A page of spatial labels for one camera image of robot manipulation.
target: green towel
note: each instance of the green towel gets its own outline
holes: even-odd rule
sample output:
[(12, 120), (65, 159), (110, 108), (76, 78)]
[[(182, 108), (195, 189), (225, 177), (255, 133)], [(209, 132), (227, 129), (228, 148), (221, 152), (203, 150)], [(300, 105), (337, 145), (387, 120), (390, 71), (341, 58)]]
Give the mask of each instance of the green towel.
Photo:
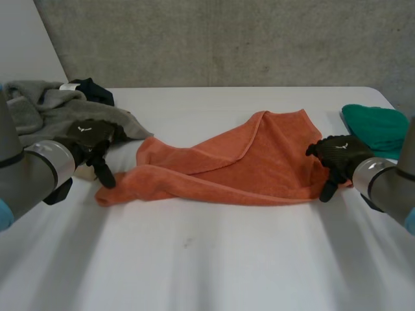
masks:
[(399, 111), (351, 104), (342, 108), (351, 134), (366, 143), (377, 157), (399, 159), (409, 127)]

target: white label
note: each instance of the white label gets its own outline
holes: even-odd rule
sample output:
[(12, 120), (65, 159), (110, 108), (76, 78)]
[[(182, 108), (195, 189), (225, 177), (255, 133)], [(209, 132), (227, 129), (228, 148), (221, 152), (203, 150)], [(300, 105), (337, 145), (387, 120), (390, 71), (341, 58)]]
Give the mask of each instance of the white label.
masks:
[(66, 91), (74, 91), (74, 90), (77, 89), (77, 86), (80, 86), (80, 84), (79, 83), (65, 83), (65, 84), (62, 84), (59, 87), (59, 89), (61, 91), (63, 91), (63, 90), (66, 90)]

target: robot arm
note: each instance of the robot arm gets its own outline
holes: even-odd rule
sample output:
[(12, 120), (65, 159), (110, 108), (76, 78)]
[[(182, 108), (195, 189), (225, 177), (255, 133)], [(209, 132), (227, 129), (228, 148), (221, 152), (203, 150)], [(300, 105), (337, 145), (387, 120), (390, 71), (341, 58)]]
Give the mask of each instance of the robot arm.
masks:
[(104, 186), (114, 187), (115, 180), (103, 157), (114, 137), (122, 133), (104, 121), (76, 121), (67, 137), (23, 149), (0, 94), (0, 231), (41, 201), (52, 205), (65, 199), (71, 176), (83, 163), (94, 167)]
[(415, 235), (415, 117), (397, 165), (369, 158), (356, 168), (352, 181), (369, 206), (388, 214)]
[(397, 165), (375, 157), (352, 135), (323, 139), (312, 144), (306, 154), (318, 157), (330, 169), (321, 201), (329, 201), (337, 185), (350, 179), (372, 209), (388, 214), (415, 235), (415, 117)]

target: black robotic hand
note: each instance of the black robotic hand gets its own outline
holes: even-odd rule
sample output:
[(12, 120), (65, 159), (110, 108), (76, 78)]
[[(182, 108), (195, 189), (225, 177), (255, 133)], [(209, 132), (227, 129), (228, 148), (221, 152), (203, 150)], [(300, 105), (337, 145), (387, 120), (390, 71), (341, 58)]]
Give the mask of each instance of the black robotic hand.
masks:
[(328, 202), (338, 185), (352, 179), (355, 169), (374, 153), (356, 136), (329, 136), (311, 144), (306, 153), (319, 158), (324, 167), (330, 169), (329, 179), (320, 194), (320, 201)]
[(65, 137), (55, 137), (54, 140), (71, 151), (76, 166), (83, 163), (93, 166), (95, 175), (104, 187), (115, 187), (115, 178), (104, 156), (112, 143), (127, 140), (121, 126), (106, 121), (75, 121)]

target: concrete wall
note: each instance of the concrete wall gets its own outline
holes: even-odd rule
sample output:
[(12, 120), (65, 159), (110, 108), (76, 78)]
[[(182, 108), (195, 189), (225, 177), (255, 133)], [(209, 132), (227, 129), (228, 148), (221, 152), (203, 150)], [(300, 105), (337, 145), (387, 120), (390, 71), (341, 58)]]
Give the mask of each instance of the concrete wall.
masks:
[(69, 79), (371, 86), (415, 98), (413, 0), (35, 0)]
[(0, 0), (0, 84), (10, 80), (66, 81), (32, 0)]

